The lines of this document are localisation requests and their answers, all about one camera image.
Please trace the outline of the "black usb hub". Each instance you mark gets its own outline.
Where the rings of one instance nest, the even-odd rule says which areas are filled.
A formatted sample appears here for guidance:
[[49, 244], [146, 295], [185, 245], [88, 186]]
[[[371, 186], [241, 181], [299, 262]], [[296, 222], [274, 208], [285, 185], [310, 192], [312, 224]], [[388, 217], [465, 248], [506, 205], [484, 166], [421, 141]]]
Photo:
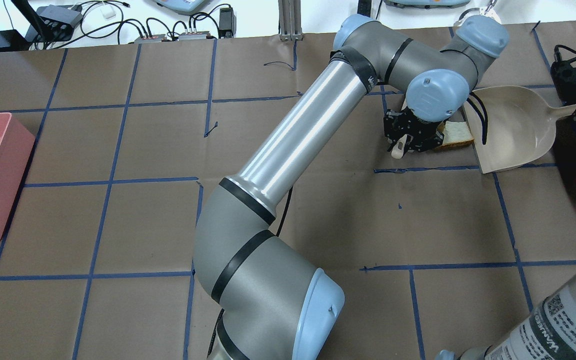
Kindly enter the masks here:
[[65, 6], [50, 4], [39, 7], [37, 13], [51, 30], [55, 30], [56, 38], [66, 41], [72, 38], [74, 29], [82, 22], [83, 6], [81, 4]]

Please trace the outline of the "beige plastic dustpan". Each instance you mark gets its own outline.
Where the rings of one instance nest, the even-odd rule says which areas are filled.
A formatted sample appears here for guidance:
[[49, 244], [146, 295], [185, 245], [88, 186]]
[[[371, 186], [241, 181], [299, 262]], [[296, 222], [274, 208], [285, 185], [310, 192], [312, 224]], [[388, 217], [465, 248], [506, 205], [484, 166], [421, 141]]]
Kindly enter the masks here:
[[487, 112], [485, 144], [477, 112], [469, 103], [463, 110], [483, 174], [512, 170], [541, 158], [554, 144], [557, 121], [576, 109], [576, 105], [551, 107], [540, 94], [523, 86], [492, 86], [473, 93]]

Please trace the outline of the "aluminium frame post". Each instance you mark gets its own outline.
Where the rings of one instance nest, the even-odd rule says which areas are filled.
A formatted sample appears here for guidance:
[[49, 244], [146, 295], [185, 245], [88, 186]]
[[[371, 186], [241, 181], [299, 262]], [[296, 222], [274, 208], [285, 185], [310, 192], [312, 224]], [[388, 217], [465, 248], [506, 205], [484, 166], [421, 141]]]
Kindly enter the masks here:
[[279, 0], [278, 35], [284, 42], [301, 41], [304, 38], [302, 30], [301, 0]]

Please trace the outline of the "beige hand brush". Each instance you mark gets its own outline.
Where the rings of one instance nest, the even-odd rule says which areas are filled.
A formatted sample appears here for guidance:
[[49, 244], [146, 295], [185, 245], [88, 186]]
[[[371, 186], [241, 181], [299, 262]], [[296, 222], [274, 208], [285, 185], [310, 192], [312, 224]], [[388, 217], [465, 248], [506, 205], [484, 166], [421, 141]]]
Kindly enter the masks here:
[[400, 139], [398, 139], [398, 141], [393, 142], [393, 149], [390, 151], [391, 157], [400, 160], [406, 155], [408, 152], [406, 150], [408, 139], [409, 135], [404, 134]]

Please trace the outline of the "large bread slice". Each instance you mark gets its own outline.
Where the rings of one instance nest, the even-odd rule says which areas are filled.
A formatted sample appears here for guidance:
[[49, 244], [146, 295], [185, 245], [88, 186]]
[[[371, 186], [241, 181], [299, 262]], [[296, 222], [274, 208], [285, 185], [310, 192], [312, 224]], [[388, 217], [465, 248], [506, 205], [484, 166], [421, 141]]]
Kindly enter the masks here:
[[434, 152], [459, 150], [474, 143], [473, 134], [466, 121], [444, 121], [438, 130], [443, 135], [443, 141], [434, 148]]

